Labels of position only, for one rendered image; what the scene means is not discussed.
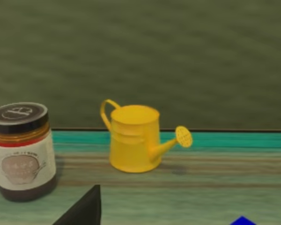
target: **green wall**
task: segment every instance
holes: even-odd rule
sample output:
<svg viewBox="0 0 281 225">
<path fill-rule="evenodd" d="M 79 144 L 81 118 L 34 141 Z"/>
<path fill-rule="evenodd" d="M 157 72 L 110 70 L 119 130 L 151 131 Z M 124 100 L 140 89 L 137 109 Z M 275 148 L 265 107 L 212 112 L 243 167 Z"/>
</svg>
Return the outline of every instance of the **green wall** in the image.
<svg viewBox="0 0 281 225">
<path fill-rule="evenodd" d="M 104 127 L 106 98 L 164 128 L 281 128 L 281 1 L 0 0 L 0 105 Z"/>
</svg>

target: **watering can lid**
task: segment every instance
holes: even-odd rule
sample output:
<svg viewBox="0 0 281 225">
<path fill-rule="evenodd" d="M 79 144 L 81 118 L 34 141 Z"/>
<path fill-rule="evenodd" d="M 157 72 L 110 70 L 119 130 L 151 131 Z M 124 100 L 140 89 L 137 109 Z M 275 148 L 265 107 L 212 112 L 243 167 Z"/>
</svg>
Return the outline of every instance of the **watering can lid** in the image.
<svg viewBox="0 0 281 225">
<path fill-rule="evenodd" d="M 157 120 L 159 112 L 145 105 L 127 105 L 114 110 L 111 117 L 123 124 L 140 125 Z"/>
</svg>

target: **wooden table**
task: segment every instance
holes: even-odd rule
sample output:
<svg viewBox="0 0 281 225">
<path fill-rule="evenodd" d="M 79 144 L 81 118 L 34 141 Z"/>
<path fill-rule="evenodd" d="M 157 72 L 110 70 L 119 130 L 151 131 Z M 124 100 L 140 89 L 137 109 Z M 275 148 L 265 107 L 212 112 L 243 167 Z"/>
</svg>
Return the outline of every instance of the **wooden table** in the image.
<svg viewBox="0 0 281 225">
<path fill-rule="evenodd" d="M 174 136 L 161 135 L 162 142 Z M 102 225 L 228 225 L 241 215 L 281 225 L 281 133 L 193 133 L 154 171 L 109 165 L 107 132 L 54 132 L 59 185 L 29 203 L 0 195 L 0 225 L 51 225 L 101 184 Z"/>
</svg>

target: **bowl illustration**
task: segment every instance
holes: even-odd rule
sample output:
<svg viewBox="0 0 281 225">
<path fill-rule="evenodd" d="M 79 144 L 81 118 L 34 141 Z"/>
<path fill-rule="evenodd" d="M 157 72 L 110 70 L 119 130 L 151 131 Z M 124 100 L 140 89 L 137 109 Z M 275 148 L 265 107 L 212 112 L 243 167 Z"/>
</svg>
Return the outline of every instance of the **bowl illustration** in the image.
<svg viewBox="0 0 281 225">
<path fill-rule="evenodd" d="M 2 160 L 2 170 L 12 184 L 29 184 L 45 166 L 33 156 L 9 156 Z"/>
</svg>

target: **watering can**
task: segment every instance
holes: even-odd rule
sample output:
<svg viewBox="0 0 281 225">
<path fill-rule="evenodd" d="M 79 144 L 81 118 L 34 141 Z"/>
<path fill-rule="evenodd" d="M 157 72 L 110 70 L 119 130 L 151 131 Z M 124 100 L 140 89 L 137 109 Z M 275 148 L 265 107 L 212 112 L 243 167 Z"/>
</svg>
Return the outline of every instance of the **watering can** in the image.
<svg viewBox="0 0 281 225">
<path fill-rule="evenodd" d="M 105 114 L 106 103 L 115 109 L 111 121 Z M 179 143 L 190 147 L 192 135 L 187 128 L 176 128 L 176 138 L 160 144 L 159 112 L 144 105 L 119 106 L 107 99 L 102 102 L 100 114 L 111 133 L 110 164 L 118 170 L 142 173 L 155 169 L 162 155 Z"/>
</svg>

